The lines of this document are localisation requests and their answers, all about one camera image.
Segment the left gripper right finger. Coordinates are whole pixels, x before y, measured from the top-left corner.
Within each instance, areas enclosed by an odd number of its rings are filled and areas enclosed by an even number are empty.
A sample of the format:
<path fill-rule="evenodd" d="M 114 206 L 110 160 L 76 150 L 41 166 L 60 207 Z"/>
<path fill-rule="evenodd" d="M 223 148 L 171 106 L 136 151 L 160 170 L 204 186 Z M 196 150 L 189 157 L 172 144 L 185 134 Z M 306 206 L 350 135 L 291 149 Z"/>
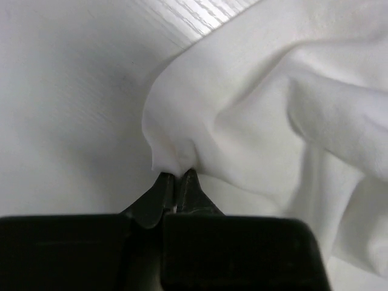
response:
<path fill-rule="evenodd" d="M 175 179 L 174 205 L 176 213 L 223 215 L 223 212 L 203 192 L 196 170 L 189 169 Z"/>

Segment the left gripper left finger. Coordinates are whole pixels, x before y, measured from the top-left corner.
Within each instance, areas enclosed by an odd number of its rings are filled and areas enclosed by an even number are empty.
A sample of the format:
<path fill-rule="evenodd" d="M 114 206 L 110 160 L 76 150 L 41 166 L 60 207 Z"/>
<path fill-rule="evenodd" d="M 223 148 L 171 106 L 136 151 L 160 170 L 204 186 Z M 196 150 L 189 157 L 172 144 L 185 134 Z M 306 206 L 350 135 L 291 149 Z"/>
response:
<path fill-rule="evenodd" d="M 143 229 L 153 229 L 164 212 L 173 208 L 175 177 L 160 173 L 151 188 L 122 211 Z"/>

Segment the white graphic t shirt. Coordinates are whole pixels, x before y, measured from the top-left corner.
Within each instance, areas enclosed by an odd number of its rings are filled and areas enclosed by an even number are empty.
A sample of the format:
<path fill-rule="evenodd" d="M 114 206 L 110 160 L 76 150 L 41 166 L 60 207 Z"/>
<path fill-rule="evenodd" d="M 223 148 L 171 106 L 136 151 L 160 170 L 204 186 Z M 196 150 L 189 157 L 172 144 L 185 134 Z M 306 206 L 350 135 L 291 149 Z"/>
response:
<path fill-rule="evenodd" d="M 189 168 L 387 276 L 387 2 L 259 1 L 155 80 L 155 170 Z"/>

